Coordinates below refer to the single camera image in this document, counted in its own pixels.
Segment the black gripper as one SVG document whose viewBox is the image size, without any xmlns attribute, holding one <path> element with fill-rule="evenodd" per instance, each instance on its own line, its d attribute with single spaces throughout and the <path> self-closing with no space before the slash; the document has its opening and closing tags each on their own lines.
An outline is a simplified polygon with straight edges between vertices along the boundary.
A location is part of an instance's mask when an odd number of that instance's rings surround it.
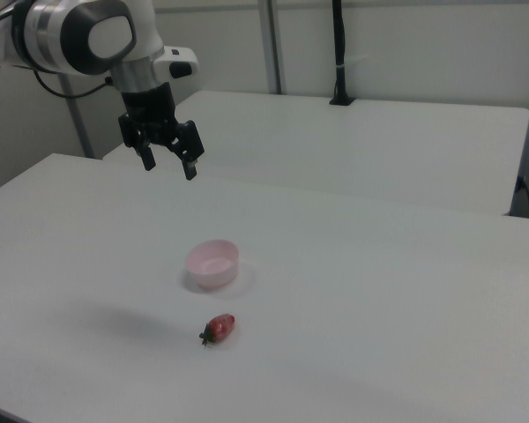
<svg viewBox="0 0 529 423">
<path fill-rule="evenodd" d="M 169 83 L 141 93 L 122 93 L 126 114 L 118 123 L 127 148 L 133 149 L 146 171 L 155 166 L 150 144 L 169 145 L 182 162 L 187 181 L 197 176 L 196 164 L 205 152 L 193 121 L 177 123 L 175 101 Z"/>
</svg>

